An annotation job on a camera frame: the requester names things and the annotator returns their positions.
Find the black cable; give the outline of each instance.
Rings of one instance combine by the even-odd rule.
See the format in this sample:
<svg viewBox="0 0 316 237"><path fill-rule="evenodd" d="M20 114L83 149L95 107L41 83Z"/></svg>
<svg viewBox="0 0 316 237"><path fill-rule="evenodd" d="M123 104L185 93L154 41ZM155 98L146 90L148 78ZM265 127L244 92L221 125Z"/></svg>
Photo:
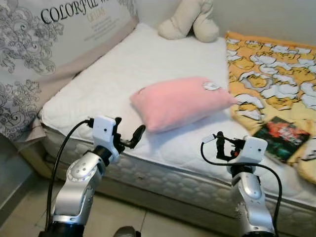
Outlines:
<svg viewBox="0 0 316 237"><path fill-rule="evenodd" d="M229 164L229 163L215 163L215 162L211 162L204 156L203 146L204 146L204 142L201 143L201 148L200 148L201 156L209 164L220 165L220 166L237 166L237 165L257 166L257 167L261 167L261 168L267 169L268 171L270 171L276 177L277 183L278 183L278 197L277 197L277 201L276 201L275 212L274 212L274 215L273 215L273 227L275 229L276 236L278 237L278 233L277 233L277 217L278 217L278 212L279 212L280 205L281 205L281 200L282 200L282 183L281 183L281 180L280 180L279 176L277 175L277 173L273 169L271 169L271 168L269 168L269 167L267 167L265 165L257 164L257 163L232 163L232 164Z"/></svg>
<svg viewBox="0 0 316 237"><path fill-rule="evenodd" d="M93 126L93 119L91 118L90 120L84 120L81 121L80 123L78 123L76 126L74 126L73 129L71 129L71 131L68 133L68 135L66 136L66 138L63 141L63 144L60 146L60 149L58 151L57 157L56 157L56 161L55 161L55 165L54 165L54 169L52 171L51 174L51 178L50 178L50 182L49 182L49 188L48 188L48 193L47 193L47 204L46 204L46 223L45 223L45 231L48 230L50 224L51 224L51 198L52 198L52 193L53 193L53 185L54 185L54 181L55 181L55 176L56 176L56 172L57 172L57 167L59 164L59 160L61 157L61 154L63 152L63 149L67 143L67 141L69 140L70 136L72 135L72 133L82 124L87 123L90 127Z"/></svg>

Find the white plush toy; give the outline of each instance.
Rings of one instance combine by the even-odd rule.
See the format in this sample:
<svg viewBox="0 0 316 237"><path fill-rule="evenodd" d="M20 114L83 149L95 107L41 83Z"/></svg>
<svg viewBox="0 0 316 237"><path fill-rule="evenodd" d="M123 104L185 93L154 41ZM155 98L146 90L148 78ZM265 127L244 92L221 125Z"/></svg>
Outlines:
<svg viewBox="0 0 316 237"><path fill-rule="evenodd" d="M185 38L193 25L196 38L212 42L219 36L213 21L213 0L182 0L174 15L158 27L158 34L168 40Z"/></svg>

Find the cartoon print blanket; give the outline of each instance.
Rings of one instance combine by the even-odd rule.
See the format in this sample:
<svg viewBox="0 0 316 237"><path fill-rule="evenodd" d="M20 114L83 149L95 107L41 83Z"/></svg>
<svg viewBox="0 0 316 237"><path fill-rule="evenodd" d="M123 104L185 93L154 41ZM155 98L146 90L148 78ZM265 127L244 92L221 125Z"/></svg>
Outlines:
<svg viewBox="0 0 316 237"><path fill-rule="evenodd" d="M315 136L316 47L232 32L226 44L229 89L239 101L231 107L233 118L250 134L278 116ZM316 183L309 174L316 172L316 160L304 161L305 148L288 163L298 163L300 174Z"/></svg>

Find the book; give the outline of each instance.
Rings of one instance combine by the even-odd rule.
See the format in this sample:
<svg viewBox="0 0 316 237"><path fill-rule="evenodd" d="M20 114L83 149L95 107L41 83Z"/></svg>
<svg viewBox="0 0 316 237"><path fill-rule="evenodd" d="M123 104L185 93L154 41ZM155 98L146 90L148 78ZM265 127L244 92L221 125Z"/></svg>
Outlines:
<svg viewBox="0 0 316 237"><path fill-rule="evenodd" d="M310 134L279 117L273 117L254 135L268 142L265 155L277 163L286 163L309 139Z"/></svg>

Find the mattress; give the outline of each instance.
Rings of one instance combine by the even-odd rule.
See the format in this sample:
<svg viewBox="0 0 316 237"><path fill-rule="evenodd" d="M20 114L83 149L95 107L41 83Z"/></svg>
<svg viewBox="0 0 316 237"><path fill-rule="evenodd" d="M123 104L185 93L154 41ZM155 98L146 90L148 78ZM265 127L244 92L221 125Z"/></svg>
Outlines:
<svg viewBox="0 0 316 237"><path fill-rule="evenodd" d="M129 96L157 81L188 76L208 77L223 88L228 87L225 40L201 43L194 37L166 40L145 24L139 24L125 40L84 70L41 110L43 124L66 135L79 121L96 115L122 117L118 132L129 139L141 118L129 102ZM125 154L183 172L230 183L225 167L207 165L199 147L203 137L223 131L227 137L242 138L247 131L221 111L210 117L172 131L145 132L134 150ZM92 132L81 126L72 138L92 142ZM216 156L214 143L205 146L208 158ZM283 197L288 201L316 207L316 186L302 180L294 168L277 165L269 159L261 164L273 168L283 184ZM271 196L277 196L274 176L257 168L262 185Z"/></svg>
<svg viewBox="0 0 316 237"><path fill-rule="evenodd" d="M55 157L59 147L63 142L64 136L58 131L50 128L45 129L47 136L42 141L45 149L49 153L46 161L50 167L53 167ZM91 150L93 145L88 142L70 139L65 147L61 157L60 168L57 171L57 176L64 179L66 170L69 165L80 158L86 150ZM177 200L184 204L189 204L194 207L210 211L214 215L220 215L215 219L220 219L225 223L218 223L217 231L224 232L235 236L238 225L232 222L235 217L233 202L230 196L231 187L229 184L219 182L215 178L209 178L205 175L200 175L182 169L161 165L156 162L151 162L142 158L121 155L118 163L111 164L106 169L106 177L116 180L119 183L130 185L131 187L139 188L158 194L173 200ZM143 205L142 202L134 201L137 205ZM271 214L274 212L276 199L267 195L266 205ZM210 220L210 217L201 219L194 224L201 225L210 229L214 229L216 221ZM193 221L188 217L182 217L185 221ZM280 207L278 218L278 230L282 233L292 234L294 236L311 236L310 233L316 233L316 208L311 208L303 204L283 200Z"/></svg>

